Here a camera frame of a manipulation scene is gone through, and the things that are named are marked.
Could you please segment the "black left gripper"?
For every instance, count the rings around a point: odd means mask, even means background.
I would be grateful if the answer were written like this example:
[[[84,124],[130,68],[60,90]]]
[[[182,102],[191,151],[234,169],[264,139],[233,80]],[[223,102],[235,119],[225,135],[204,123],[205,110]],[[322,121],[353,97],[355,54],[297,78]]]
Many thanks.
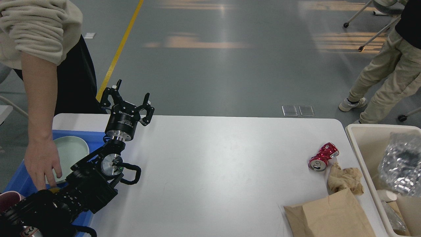
[[[110,114],[105,134],[109,137],[119,135],[125,141],[131,141],[134,138],[138,122],[147,126],[152,120],[155,108],[149,101],[150,93],[145,94],[140,106],[126,105],[119,93],[121,83],[122,80],[119,79],[116,85],[111,88],[106,87],[100,99],[101,109],[109,111]],[[146,111],[144,117],[141,117],[141,111]]]

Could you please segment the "person's bare forearm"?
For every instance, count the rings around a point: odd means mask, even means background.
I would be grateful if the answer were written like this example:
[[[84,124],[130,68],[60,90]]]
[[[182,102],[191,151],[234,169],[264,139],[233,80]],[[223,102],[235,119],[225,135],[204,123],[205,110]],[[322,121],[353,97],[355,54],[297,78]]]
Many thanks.
[[[52,139],[52,124],[57,102],[57,65],[23,52],[22,76],[28,100],[28,137],[31,143]]]

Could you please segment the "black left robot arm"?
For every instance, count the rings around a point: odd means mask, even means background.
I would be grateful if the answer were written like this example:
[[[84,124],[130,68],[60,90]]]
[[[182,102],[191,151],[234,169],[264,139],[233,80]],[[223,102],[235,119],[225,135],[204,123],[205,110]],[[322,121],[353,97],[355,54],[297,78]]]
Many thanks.
[[[104,144],[71,166],[65,187],[38,191],[1,212],[2,237],[75,237],[79,232],[96,237],[93,228],[74,225],[75,219],[104,208],[118,194],[117,184],[138,183],[141,168],[123,162],[121,153],[134,138],[137,124],[147,126],[155,109],[149,93],[139,106],[124,101],[121,82],[105,88],[101,96],[102,107],[110,110]]]

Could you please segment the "person's bare right hand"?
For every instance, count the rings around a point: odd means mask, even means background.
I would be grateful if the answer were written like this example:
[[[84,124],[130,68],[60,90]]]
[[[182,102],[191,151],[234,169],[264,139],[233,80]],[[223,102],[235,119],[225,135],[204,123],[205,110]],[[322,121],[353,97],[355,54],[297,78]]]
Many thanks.
[[[56,187],[55,178],[62,177],[59,153],[51,136],[29,140],[24,164],[38,191],[45,190],[47,183]]]

